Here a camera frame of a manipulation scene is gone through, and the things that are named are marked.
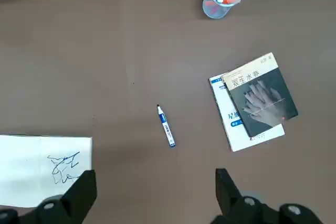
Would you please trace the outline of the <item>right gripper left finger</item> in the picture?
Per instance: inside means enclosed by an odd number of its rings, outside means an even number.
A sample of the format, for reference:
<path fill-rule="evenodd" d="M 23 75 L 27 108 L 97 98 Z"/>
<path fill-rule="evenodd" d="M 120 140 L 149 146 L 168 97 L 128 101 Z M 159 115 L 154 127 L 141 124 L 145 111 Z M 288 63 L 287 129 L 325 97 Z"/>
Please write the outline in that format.
<path fill-rule="evenodd" d="M 96 198 L 96 172 L 86 170 L 63 195 L 45 199 L 24 215 L 2 209 L 1 223 L 83 223 Z"/>

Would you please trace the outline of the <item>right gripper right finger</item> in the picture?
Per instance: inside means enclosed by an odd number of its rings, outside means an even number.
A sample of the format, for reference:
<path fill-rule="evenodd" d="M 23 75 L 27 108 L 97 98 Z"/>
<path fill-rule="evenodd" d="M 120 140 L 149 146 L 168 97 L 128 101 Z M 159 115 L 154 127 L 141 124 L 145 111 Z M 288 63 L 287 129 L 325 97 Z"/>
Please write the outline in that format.
<path fill-rule="evenodd" d="M 312 210 L 300 204 L 283 204 L 278 210 L 274 210 L 255 197 L 242 196 L 224 168 L 215 170 L 215 187 L 217 202 L 222 214 L 216 216 L 212 224 L 322 224 Z"/>

